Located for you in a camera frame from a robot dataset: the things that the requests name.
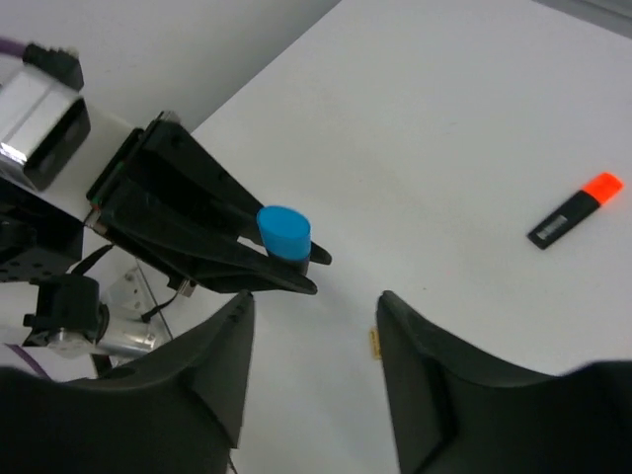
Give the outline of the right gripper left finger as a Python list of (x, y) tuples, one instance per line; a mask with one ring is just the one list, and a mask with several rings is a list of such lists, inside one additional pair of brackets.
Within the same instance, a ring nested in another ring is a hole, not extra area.
[(254, 297), (241, 291), (98, 379), (2, 368), (2, 472), (226, 472), (243, 426), (254, 322)]

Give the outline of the blue cap black highlighter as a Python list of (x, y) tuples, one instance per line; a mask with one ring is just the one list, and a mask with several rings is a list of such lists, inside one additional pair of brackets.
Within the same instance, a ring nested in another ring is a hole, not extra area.
[(268, 256), (305, 276), (311, 254), (308, 219), (290, 207), (269, 205), (259, 210), (257, 224)]

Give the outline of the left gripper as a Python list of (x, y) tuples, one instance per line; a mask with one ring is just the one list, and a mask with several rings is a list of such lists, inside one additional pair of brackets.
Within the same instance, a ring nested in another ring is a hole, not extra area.
[(94, 108), (90, 115), (94, 127), (81, 147), (87, 227), (163, 274), (217, 293), (317, 293), (307, 276), (238, 242), (263, 243), (263, 204), (175, 114), (163, 112), (145, 129)]

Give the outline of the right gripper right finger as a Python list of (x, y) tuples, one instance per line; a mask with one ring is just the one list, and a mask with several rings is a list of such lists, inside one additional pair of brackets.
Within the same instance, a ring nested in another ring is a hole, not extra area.
[(536, 372), (435, 325), (392, 291), (376, 323), (403, 473), (627, 473), (631, 365)]

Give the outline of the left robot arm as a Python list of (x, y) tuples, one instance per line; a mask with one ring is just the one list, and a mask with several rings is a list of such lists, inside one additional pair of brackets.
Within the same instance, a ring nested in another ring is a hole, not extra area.
[(100, 253), (83, 255), (86, 228), (166, 275), (172, 289), (313, 294), (308, 266), (332, 261), (301, 214), (263, 206), (166, 116), (130, 132), (86, 199), (89, 213), (78, 219), (1, 183), (1, 279), (38, 291), (37, 309), (24, 319), (30, 346), (70, 335), (99, 348), (115, 323), (88, 277)]

